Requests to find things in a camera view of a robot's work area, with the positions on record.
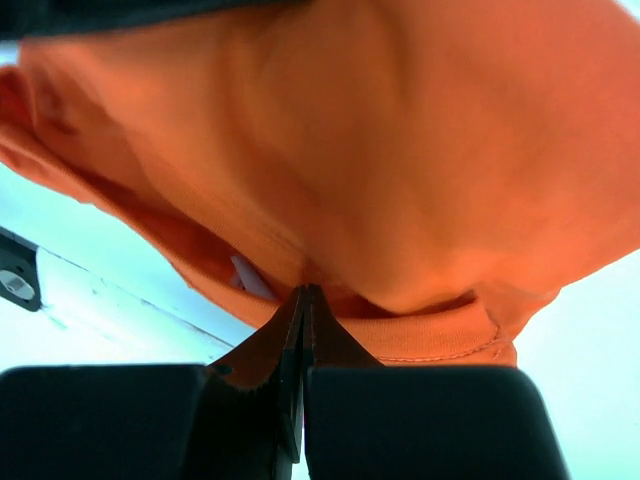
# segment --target black bracket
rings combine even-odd
[[[21,368],[0,377],[7,479],[566,480],[535,386],[497,367],[390,368],[317,286],[210,365]]]
[[[30,312],[42,306],[36,250],[32,243],[0,229],[0,297]]]

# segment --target orange fabric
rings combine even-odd
[[[514,364],[640,247],[639,92],[610,1],[311,0],[23,42],[0,158],[255,327],[277,302],[230,285],[236,252],[388,364]]]

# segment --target stitching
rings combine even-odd
[[[496,335],[493,339],[479,347],[474,348],[473,350],[469,350],[462,353],[457,353],[455,355],[445,355],[441,357],[427,357],[427,358],[393,358],[393,357],[378,357],[378,360],[388,361],[388,362],[399,362],[399,363],[419,363],[419,362],[440,362],[442,360],[455,360],[458,358],[468,357],[473,355],[474,353],[478,353],[482,350],[486,350],[487,348],[499,343],[501,341],[500,332],[496,332]]]

